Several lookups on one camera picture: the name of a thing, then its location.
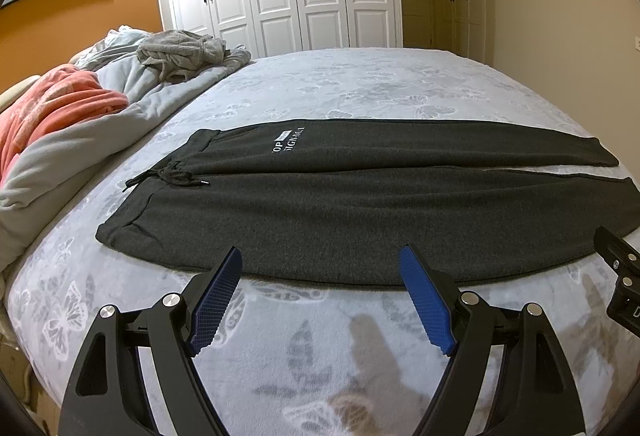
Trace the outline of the dark grey sweatpants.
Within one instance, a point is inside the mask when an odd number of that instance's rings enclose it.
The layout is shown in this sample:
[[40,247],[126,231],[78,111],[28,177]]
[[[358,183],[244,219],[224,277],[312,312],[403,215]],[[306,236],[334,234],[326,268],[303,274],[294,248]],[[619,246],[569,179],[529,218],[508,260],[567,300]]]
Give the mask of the dark grey sweatpants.
[[630,178],[600,141],[488,121],[332,119],[198,130],[127,182],[102,245],[179,271],[229,249],[247,273],[397,287],[415,247],[459,282],[561,266],[598,227],[639,227]]

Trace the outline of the grey duvet blanket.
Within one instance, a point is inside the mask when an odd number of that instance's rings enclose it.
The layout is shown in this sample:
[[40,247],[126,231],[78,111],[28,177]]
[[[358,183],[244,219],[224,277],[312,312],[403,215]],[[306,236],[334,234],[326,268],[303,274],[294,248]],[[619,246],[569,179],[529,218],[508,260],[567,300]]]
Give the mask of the grey duvet blanket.
[[1,187],[1,267],[27,250],[55,215],[98,172],[105,160],[127,149],[195,97],[250,62],[243,45],[224,46],[222,58],[184,82],[160,80],[136,51],[149,32],[121,26],[75,57],[96,71],[104,88],[128,98],[129,106],[44,135],[26,148]]

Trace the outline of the coral pink blanket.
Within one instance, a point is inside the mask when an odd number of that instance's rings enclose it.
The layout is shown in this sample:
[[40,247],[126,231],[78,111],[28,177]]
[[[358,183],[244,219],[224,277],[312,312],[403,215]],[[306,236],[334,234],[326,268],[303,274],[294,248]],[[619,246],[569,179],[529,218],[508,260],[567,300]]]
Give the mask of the coral pink blanket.
[[1,184],[21,153],[44,135],[128,105],[121,92],[103,89],[93,71],[72,64],[49,70],[1,114]]

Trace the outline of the crumpled grey garment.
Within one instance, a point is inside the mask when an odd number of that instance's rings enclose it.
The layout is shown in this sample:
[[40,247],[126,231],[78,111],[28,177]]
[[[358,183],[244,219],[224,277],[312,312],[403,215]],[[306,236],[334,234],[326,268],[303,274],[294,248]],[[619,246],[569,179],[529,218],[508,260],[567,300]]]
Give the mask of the crumpled grey garment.
[[137,59],[162,82],[180,83],[201,70],[220,65],[229,55],[224,40],[186,30],[150,34],[137,48]]

